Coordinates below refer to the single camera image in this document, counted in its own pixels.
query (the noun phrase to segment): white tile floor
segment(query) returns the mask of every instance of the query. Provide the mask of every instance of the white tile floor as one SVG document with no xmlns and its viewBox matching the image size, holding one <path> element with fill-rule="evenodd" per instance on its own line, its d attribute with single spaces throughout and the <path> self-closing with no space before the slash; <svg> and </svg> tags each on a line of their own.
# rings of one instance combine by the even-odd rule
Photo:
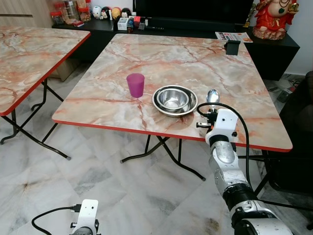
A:
<svg viewBox="0 0 313 235">
<path fill-rule="evenodd" d="M 87 68 L 81 65 L 64 83 L 50 79 L 49 84 L 65 97 Z M 17 108 L 19 123 L 30 114 L 31 105 L 40 101 L 42 90 L 36 89 Z M 53 124 L 51 116 L 59 105 L 49 94 L 47 104 L 25 129 L 42 138 Z M 0 138 L 11 131 L 1 119 Z M 149 157 L 119 163 L 124 157 L 141 153 L 145 141 L 146 136 L 140 134 L 59 125 L 46 143 L 69 154 L 71 161 L 22 134 L 7 141 L 0 146 L 1 234 L 42 234 L 31 226 L 33 217 L 85 198 L 99 200 L 97 218 L 103 235 L 233 234 L 228 209 L 209 169 L 207 145 L 183 142 L 182 162 L 203 174 L 207 178 L 203 182 L 175 165 L 161 148 Z M 177 153 L 178 141 L 170 139 L 168 143 Z M 255 188 L 261 178 L 253 161 L 250 174 Z M 269 195 L 283 200 L 276 192 Z M 298 211 L 271 209 L 296 235 L 312 234 L 305 229 L 308 221 Z M 76 217 L 72 212 L 58 211 L 39 219 L 38 224 L 53 235 L 69 234 L 69 225 Z"/>
</svg>

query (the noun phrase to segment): ganesha statue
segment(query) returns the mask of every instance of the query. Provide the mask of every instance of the ganesha statue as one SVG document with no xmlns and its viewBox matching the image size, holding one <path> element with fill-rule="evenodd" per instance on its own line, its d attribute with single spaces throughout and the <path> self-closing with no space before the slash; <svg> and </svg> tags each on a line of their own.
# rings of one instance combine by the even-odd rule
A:
<svg viewBox="0 0 313 235">
<path fill-rule="evenodd" d="M 285 34 L 285 26 L 291 24 L 294 15 L 298 12 L 297 0 L 260 0 L 256 9 L 259 11 L 254 36 L 262 39 L 278 40 Z"/>
</svg>

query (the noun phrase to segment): wooden cabinet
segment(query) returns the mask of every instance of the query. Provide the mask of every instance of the wooden cabinet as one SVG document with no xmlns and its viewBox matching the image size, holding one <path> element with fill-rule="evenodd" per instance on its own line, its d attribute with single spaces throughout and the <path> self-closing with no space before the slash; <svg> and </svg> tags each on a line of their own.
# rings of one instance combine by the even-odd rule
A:
<svg viewBox="0 0 313 235">
<path fill-rule="evenodd" d="M 0 26 L 51 28 L 52 0 L 0 0 Z M 78 66 L 78 61 L 66 59 L 51 76 L 64 81 Z"/>
</svg>

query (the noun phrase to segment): metal bowl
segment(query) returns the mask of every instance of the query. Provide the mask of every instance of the metal bowl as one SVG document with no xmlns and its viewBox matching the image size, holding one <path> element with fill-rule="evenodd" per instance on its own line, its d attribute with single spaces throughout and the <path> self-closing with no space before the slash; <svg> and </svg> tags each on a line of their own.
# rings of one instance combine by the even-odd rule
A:
<svg viewBox="0 0 313 235">
<path fill-rule="evenodd" d="M 157 100 L 157 95 L 165 89 L 177 89 L 177 90 L 181 90 L 181 91 L 185 92 L 189 98 L 187 105 L 185 105 L 184 107 L 182 107 L 179 110 L 176 110 L 174 112 L 169 112 L 169 111 L 165 110 L 159 104 L 159 102 Z M 192 113 L 198 105 L 198 98 L 197 98 L 196 94 L 188 88 L 185 88 L 182 86 L 170 85 L 170 86 L 165 86 L 165 87 L 161 87 L 161 88 L 157 89 L 154 92 L 154 94 L 152 95 L 152 103 L 161 113 L 164 113 L 165 115 L 167 115 L 169 117 L 178 118 L 178 117 L 185 116 L 186 114 Z"/>
<path fill-rule="evenodd" d="M 163 109 L 169 112 L 175 112 L 188 104 L 189 97 L 182 90 L 168 88 L 160 91 L 156 95 L 156 100 Z"/>
</svg>

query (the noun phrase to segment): television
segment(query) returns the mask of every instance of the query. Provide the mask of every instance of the television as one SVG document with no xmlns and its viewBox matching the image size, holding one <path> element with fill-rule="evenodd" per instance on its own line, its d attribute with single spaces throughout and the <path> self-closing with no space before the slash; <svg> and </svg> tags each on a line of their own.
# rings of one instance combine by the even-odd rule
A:
<svg viewBox="0 0 313 235">
<path fill-rule="evenodd" d="M 253 0 L 133 0 L 138 16 L 244 24 Z"/>
</svg>

